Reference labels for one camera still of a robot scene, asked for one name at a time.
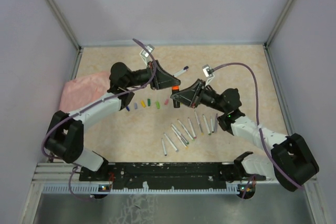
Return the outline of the orange highlighter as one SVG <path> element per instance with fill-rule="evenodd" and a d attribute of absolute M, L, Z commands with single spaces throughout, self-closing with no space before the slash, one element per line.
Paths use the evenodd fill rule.
<path fill-rule="evenodd" d="M 180 91 L 180 87 L 179 86 L 173 86 L 172 87 L 172 95 L 175 95 L 177 93 L 179 93 Z M 176 100 L 173 100 L 173 107 L 174 108 L 180 108 L 180 102 L 176 101 Z"/>

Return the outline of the light green capped marker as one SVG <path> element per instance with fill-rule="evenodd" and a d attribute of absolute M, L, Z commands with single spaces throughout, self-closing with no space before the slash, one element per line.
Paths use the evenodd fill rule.
<path fill-rule="evenodd" d="M 181 125 L 181 127 L 183 128 L 183 130 L 187 133 L 188 137 L 194 141 L 194 138 L 192 137 L 192 135 L 190 134 L 190 132 L 188 131 L 188 129 L 186 128 L 186 126 L 182 123 L 182 121 L 180 119 L 177 119 L 177 121 L 179 122 L 179 124 Z"/>

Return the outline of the black capped white marker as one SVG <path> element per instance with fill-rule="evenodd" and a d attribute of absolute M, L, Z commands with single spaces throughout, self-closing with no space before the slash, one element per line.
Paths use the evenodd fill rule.
<path fill-rule="evenodd" d="M 210 116 L 210 122 L 211 122 L 211 132 L 215 133 L 215 124 L 212 116 Z"/>

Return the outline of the dark green capped marker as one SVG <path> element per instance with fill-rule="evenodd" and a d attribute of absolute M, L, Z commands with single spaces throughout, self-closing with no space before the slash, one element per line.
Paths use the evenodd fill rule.
<path fill-rule="evenodd" d="M 206 130 L 207 130 L 207 134 L 211 135 L 212 132 L 211 132 L 211 130 L 209 128 L 209 124 L 208 124 L 207 118 L 206 118 L 206 116 L 204 114 L 203 114 L 203 120 L 204 120 L 204 124 L 205 124 Z"/>

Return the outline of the pink capped marker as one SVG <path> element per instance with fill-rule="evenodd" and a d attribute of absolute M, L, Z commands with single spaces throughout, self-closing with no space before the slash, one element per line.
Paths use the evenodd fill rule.
<path fill-rule="evenodd" d="M 191 119 L 188 117 L 188 123 L 189 123 L 189 126 L 190 126 L 190 129 L 191 129 L 191 132 L 192 132 L 192 137 L 193 139 L 195 140 L 197 138 L 196 134 L 195 134 L 195 131 L 194 131 L 194 128 L 193 128 L 193 124 L 192 124 L 192 121 Z"/>

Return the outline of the yellow capped white marker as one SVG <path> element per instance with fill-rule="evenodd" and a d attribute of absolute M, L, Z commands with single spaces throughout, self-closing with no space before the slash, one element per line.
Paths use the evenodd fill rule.
<path fill-rule="evenodd" d="M 182 145 L 185 147 L 185 148 L 188 148 L 187 145 L 185 144 L 185 142 L 182 140 L 182 138 L 178 135 L 177 131 L 171 127 L 172 131 L 174 132 L 174 134 L 176 135 L 176 137 L 180 140 L 180 142 L 182 143 Z"/>

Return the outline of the grey purple pen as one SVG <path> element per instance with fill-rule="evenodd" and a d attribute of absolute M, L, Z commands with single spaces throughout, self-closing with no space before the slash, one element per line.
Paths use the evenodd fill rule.
<path fill-rule="evenodd" d="M 217 128 L 218 128 L 218 113 L 216 113 L 215 115 L 214 133 L 217 132 Z"/>

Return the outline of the grey blue capped marker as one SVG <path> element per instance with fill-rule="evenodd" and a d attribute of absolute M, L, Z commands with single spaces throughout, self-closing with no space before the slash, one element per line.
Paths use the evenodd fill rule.
<path fill-rule="evenodd" d="M 169 138 L 169 136 L 166 133 L 163 133 L 169 144 L 173 147 L 173 149 L 178 152 L 179 149 L 176 147 L 176 145 L 173 143 L 173 141 Z"/>

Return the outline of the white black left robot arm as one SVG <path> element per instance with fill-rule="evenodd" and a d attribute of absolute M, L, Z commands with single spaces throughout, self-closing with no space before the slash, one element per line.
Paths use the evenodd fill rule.
<path fill-rule="evenodd" d="M 84 133 L 106 116 L 126 108 L 134 93 L 146 86 L 161 90 L 180 85 L 180 80 L 166 72 L 157 60 L 150 61 L 145 69 L 130 70 L 124 63 L 111 67 L 110 88 L 97 100 L 69 113 L 57 111 L 50 122 L 41 149 L 50 151 L 68 164 L 90 170 L 93 177 L 108 177 L 107 160 L 84 147 Z"/>

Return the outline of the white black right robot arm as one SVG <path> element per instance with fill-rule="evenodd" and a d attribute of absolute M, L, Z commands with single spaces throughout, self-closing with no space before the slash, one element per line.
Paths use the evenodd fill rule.
<path fill-rule="evenodd" d="M 251 153 L 238 159 L 234 172 L 239 179 L 260 175 L 277 180 L 288 191 L 295 191 L 320 170 L 301 135 L 285 135 L 269 130 L 241 112 L 238 89 L 229 88 L 218 94 L 206 86 L 205 81 L 198 79 L 183 90 L 173 87 L 171 99 L 189 108 L 204 105 L 221 112 L 217 123 L 223 131 L 242 137 L 265 151 L 264 156 Z"/>

